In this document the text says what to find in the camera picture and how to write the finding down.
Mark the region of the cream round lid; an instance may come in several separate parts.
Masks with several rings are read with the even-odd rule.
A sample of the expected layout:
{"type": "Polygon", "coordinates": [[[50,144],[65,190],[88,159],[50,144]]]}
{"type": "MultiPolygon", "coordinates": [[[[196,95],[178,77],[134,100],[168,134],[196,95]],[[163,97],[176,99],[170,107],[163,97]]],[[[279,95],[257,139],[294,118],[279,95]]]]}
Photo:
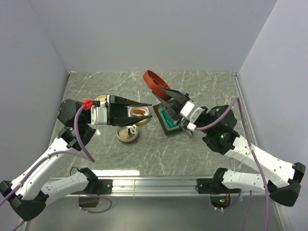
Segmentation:
{"type": "Polygon", "coordinates": [[[105,107],[106,100],[107,100],[107,95],[100,95],[95,98],[94,105],[96,107],[101,107],[101,106],[105,107]]]}

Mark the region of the sushi roll piece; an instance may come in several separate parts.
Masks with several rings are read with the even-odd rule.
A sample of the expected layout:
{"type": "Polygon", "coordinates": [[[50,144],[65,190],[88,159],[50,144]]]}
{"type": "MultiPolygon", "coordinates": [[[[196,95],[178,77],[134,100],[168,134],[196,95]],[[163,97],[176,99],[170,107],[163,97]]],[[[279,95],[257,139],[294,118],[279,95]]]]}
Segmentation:
{"type": "Polygon", "coordinates": [[[134,128],[129,128],[128,129],[128,134],[129,135],[135,135],[136,134],[136,130],[134,128]]]}

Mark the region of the beige round bun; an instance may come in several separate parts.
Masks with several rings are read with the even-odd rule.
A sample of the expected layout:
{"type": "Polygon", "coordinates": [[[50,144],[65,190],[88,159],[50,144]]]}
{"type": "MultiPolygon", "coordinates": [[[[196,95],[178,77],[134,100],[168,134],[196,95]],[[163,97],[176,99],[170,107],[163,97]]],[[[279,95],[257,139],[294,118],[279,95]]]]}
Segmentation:
{"type": "Polygon", "coordinates": [[[127,130],[120,130],[118,135],[121,139],[124,139],[124,140],[127,140],[130,138],[127,130]]]}

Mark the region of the orange food piece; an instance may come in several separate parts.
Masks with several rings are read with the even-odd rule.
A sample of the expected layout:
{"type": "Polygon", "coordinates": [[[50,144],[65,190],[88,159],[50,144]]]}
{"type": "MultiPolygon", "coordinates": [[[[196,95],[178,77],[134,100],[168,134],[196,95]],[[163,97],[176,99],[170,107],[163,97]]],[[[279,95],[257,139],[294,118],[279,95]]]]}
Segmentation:
{"type": "Polygon", "coordinates": [[[144,110],[142,110],[142,109],[136,109],[136,110],[133,111],[133,113],[134,113],[134,114],[143,115],[143,114],[145,114],[146,112],[145,112],[144,110]]]}

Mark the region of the red round lid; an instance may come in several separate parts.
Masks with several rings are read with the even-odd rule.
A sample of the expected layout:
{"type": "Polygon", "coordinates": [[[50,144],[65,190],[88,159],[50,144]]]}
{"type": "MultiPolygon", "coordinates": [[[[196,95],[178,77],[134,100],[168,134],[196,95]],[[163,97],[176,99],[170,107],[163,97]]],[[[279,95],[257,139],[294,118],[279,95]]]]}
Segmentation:
{"type": "Polygon", "coordinates": [[[143,79],[147,86],[160,98],[169,101],[171,99],[161,88],[169,89],[169,85],[151,70],[145,71],[143,79]]]}

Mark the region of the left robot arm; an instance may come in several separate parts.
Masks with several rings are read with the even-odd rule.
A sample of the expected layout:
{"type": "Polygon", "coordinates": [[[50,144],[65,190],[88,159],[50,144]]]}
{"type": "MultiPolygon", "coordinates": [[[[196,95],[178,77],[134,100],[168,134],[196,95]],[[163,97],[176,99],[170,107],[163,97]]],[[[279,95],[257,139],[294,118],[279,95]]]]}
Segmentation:
{"type": "Polygon", "coordinates": [[[3,200],[9,202],[23,221],[30,221],[47,205],[69,194],[82,192],[98,196],[103,191],[102,186],[98,177],[87,167],[67,178],[53,183],[48,181],[70,155],[95,161],[85,147],[96,132],[93,125],[134,125],[148,116],[129,116],[128,109],[143,106],[148,107],[149,104],[115,95],[107,95],[104,101],[64,100],[57,116],[64,127],[29,169],[12,181],[1,182],[3,200]]]}

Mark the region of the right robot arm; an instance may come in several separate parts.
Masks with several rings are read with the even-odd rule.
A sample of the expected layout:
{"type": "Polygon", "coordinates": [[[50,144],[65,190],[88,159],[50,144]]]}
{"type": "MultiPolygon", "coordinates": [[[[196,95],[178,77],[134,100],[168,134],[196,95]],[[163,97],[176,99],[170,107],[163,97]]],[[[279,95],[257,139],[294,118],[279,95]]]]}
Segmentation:
{"type": "Polygon", "coordinates": [[[155,94],[176,124],[183,123],[191,132],[203,132],[202,140],[211,151],[238,160],[256,171],[255,174],[243,173],[220,167],[208,183],[198,179],[196,190],[199,194],[253,191],[264,193],[281,205],[294,206],[306,171],[304,164],[280,160],[253,145],[248,136],[237,132],[232,105],[208,110],[205,106],[198,106],[187,93],[166,88],[161,88],[161,91],[174,99],[174,102],[167,101],[155,94]]]}

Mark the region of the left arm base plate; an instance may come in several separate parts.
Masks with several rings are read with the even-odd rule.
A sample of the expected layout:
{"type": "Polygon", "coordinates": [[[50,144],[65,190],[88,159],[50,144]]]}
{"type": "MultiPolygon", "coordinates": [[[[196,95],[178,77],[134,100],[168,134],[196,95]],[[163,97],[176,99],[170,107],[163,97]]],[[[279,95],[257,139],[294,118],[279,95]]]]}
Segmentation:
{"type": "Polygon", "coordinates": [[[108,195],[112,193],[112,187],[112,179],[90,180],[86,188],[81,192],[96,195],[108,195]]]}

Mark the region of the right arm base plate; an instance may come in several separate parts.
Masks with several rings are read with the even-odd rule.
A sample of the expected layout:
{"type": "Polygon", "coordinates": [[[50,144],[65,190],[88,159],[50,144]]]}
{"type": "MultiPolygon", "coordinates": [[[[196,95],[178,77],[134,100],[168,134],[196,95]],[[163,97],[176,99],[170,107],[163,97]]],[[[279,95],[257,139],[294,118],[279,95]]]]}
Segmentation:
{"type": "Polygon", "coordinates": [[[222,180],[215,180],[210,178],[198,178],[196,191],[199,194],[226,194],[226,193],[239,193],[240,189],[229,189],[222,184],[222,180]]]}

